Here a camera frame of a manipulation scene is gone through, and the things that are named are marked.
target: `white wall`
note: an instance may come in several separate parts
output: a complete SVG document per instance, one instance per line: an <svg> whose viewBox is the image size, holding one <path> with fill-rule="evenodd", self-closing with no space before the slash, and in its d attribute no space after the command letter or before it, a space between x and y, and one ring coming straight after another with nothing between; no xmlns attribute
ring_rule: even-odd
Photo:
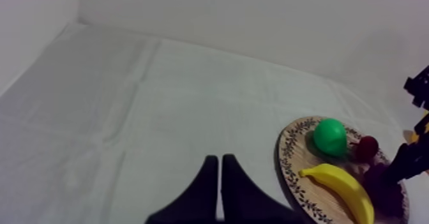
<svg viewBox="0 0 429 224"><path fill-rule="evenodd" d="M428 7L427 0L81 0L80 14L332 77L368 99L412 108L402 86L427 65Z"/></svg>
<svg viewBox="0 0 429 224"><path fill-rule="evenodd" d="M0 94L76 19L79 0L0 0Z"/></svg>

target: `cherry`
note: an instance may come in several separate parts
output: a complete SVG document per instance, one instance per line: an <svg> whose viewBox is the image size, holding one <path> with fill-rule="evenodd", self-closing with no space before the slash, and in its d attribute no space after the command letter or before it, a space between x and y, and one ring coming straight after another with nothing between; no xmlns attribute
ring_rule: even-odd
<svg viewBox="0 0 429 224"><path fill-rule="evenodd" d="M357 144L355 157L358 161L370 161L379 151L379 143L371 136L362 137Z"/></svg>

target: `wooden plate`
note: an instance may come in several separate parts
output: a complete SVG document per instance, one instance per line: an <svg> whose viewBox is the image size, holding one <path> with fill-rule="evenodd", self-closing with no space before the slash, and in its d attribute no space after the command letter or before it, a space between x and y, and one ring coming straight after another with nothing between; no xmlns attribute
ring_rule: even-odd
<svg viewBox="0 0 429 224"><path fill-rule="evenodd" d="M320 153L313 146L312 132L318 123L325 117L304 117L295 120L288 125L278 139L278 160L283 174L283 178L304 211L316 222L323 224L353 224L353 216L343 200L331 190L304 177L300 178L298 172L304 168L317 166L321 163L330 163L347 170L351 175L357 177L368 170L368 164L358 164L350 161L338 161L333 158L319 158ZM347 132L347 147L352 148L351 142L358 142L363 136L355 129L345 125ZM389 163L381 150L374 158L376 163ZM408 223L409 201L405 191L405 186L401 183L404 194L403 207L405 213L402 219L395 217L385 217L375 210L376 224Z"/></svg>

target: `banana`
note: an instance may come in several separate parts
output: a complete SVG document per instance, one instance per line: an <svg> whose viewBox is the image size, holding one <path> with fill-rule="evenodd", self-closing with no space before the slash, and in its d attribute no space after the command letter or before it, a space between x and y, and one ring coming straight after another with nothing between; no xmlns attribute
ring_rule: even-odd
<svg viewBox="0 0 429 224"><path fill-rule="evenodd" d="M301 177L312 176L318 182L331 188L349 207L358 224L374 224L374 207L365 189L343 169L323 163L299 171Z"/></svg>

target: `white fabric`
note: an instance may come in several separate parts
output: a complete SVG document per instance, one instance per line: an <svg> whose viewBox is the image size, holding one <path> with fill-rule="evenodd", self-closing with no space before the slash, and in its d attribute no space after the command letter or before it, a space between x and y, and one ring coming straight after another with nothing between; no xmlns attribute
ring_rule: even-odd
<svg viewBox="0 0 429 224"><path fill-rule="evenodd" d="M225 153L289 206L273 155L278 134L299 117L337 118L375 136L393 158L403 142L398 120L369 102L284 66L80 27L0 98L0 218L143 223L189 185L205 155ZM405 183L410 223L429 220L428 176Z"/></svg>

